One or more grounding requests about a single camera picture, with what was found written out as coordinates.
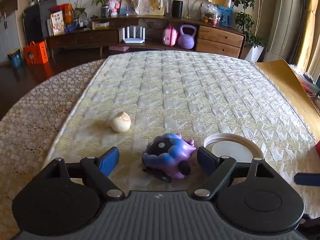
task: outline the purple kettlebell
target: purple kettlebell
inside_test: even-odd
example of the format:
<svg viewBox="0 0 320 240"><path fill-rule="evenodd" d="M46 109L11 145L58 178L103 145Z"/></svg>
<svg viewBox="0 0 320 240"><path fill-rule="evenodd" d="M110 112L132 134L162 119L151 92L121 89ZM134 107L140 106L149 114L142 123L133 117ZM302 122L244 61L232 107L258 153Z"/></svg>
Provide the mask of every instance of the purple kettlebell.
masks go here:
<svg viewBox="0 0 320 240"><path fill-rule="evenodd" d="M194 30L194 33L192 35L189 34L184 34L183 33L183 28L191 28ZM178 44L180 45L180 47L184 48L184 49L192 49L195 45L195 39L194 37L196 36L196 31L197 28L189 25L189 24L183 24L180 26L180 37L178 39Z"/></svg>

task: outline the purple plush toy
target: purple plush toy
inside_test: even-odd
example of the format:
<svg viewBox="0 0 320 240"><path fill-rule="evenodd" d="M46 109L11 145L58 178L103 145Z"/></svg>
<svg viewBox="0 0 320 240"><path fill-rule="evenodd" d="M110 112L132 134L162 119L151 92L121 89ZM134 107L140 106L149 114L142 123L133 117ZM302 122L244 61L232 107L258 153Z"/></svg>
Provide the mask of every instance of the purple plush toy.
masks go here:
<svg viewBox="0 0 320 240"><path fill-rule="evenodd" d="M195 150L194 140L183 140L180 133L157 136L142 156L144 171L167 182L183 179L190 174L188 160Z"/></svg>

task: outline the red object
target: red object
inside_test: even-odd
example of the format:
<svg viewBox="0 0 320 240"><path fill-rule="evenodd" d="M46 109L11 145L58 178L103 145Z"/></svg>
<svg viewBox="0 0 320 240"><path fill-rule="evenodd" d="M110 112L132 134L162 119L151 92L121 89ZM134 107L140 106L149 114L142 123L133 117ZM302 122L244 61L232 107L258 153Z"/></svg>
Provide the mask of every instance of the red object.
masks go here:
<svg viewBox="0 0 320 240"><path fill-rule="evenodd" d="M64 11L64 7L65 7L66 4L67 3L53 6L51 8L51 13L55 13L55 12L58 12L58 11Z"/></svg>
<svg viewBox="0 0 320 240"><path fill-rule="evenodd" d="M28 65L44 64L49 61L44 41L35 43L23 48L23 55Z"/></svg>
<svg viewBox="0 0 320 240"><path fill-rule="evenodd" d="M316 151L320 157L320 141L318 141L318 143L316 144Z"/></svg>

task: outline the white jar lid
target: white jar lid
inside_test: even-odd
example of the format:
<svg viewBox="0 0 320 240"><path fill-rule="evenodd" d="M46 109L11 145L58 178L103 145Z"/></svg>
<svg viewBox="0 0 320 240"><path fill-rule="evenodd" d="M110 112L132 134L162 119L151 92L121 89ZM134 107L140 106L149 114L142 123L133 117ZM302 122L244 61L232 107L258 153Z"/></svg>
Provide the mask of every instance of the white jar lid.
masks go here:
<svg viewBox="0 0 320 240"><path fill-rule="evenodd" d="M204 147L217 157L227 155L237 162L250 163L253 158L264 158L260 148L252 141L230 133L217 133L204 140Z"/></svg>

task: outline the white router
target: white router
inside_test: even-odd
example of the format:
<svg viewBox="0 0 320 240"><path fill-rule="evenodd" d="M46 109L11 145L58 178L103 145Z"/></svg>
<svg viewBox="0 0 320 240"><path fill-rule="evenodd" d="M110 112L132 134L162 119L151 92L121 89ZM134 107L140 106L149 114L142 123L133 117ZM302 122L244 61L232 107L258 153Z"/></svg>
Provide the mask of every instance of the white router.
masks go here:
<svg viewBox="0 0 320 240"><path fill-rule="evenodd" d="M140 27L140 37L136 38L136 27L133 26L133 38L130 38L130 26L122 28L122 39L124 43L136 43L141 44L144 43L146 39L146 28Z"/></svg>

